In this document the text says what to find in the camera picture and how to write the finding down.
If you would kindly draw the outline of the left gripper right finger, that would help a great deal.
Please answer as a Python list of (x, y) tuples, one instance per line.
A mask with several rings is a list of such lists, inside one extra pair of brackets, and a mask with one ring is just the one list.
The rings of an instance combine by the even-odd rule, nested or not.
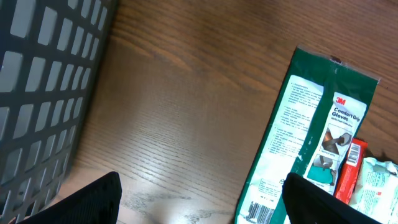
[(380, 224), (296, 173), (289, 173), (282, 198), (292, 224)]

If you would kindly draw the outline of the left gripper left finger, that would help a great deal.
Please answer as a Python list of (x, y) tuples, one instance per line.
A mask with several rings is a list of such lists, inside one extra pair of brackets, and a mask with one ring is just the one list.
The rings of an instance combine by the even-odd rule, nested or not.
[(112, 171), (21, 223), (116, 224), (121, 197), (119, 174)]

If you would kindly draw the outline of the light green snack packet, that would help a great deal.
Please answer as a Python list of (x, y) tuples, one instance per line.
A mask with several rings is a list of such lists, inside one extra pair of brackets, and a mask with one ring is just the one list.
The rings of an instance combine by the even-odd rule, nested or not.
[(380, 223), (397, 224), (397, 165), (364, 158), (349, 206)]

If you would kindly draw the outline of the small red snack packet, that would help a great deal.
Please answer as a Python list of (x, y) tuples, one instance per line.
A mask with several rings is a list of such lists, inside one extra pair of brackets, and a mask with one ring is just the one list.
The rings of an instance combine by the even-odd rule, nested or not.
[(349, 204), (353, 194), (367, 148), (368, 143), (360, 138), (354, 138), (349, 147), (334, 193), (334, 196), (345, 204)]

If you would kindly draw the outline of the white green snack packet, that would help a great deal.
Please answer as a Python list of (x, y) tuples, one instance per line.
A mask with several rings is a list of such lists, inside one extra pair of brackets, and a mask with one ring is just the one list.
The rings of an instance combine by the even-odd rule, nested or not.
[(291, 172), (328, 194), (379, 80), (297, 47), (244, 183), (236, 223), (288, 223), (282, 186)]

